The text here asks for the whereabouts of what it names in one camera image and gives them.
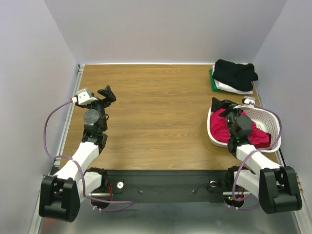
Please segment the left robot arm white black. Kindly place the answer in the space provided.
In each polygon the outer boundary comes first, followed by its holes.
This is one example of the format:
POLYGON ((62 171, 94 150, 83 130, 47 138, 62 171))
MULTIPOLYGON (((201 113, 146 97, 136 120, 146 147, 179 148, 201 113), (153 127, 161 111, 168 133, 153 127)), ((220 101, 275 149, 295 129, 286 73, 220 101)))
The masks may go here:
POLYGON ((98 98, 88 88, 79 90, 65 104, 86 108, 83 116, 83 134, 78 149, 72 156, 66 156, 66 164, 55 174, 47 175, 41 182, 39 215, 66 222, 73 222, 81 203, 93 190, 106 185, 104 169, 89 169, 105 148, 108 136, 105 108, 116 101, 111 87, 98 90, 98 98))

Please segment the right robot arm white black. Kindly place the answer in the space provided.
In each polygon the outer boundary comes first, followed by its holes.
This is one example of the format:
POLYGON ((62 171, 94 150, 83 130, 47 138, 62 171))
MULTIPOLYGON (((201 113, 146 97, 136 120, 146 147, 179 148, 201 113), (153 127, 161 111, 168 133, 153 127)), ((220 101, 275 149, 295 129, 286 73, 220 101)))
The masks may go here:
POLYGON ((276 113, 256 105, 253 97, 244 97, 241 104, 213 97, 207 116, 207 132, 214 145, 228 148, 242 162, 237 169, 228 169, 232 193, 236 186, 244 188, 258 199, 267 214, 301 210, 302 198, 295 170, 290 166, 281 166, 263 155, 264 152, 275 152, 280 147, 282 124, 276 113), (272 138, 269 147, 258 149, 252 144, 250 135, 255 118, 243 114, 244 111, 271 117, 277 136, 272 138), (230 137, 226 143, 212 136, 211 117, 215 113, 225 118, 230 137))

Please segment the pink t shirt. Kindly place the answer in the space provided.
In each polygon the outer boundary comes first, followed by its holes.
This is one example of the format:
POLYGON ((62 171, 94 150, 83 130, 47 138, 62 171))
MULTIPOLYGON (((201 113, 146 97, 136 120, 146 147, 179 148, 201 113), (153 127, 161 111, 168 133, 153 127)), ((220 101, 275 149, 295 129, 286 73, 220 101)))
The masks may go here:
MULTIPOLYGON (((219 114, 222 113, 224 109, 219 109, 216 112, 213 112, 210 118, 210 131, 214 139, 227 143, 230 139, 229 129, 226 123, 225 117, 220 117, 219 114)), ((256 126, 256 123, 253 121, 252 132, 249 135, 249 140, 253 144, 254 139, 262 138, 266 135, 265 131, 262 131, 256 126)))

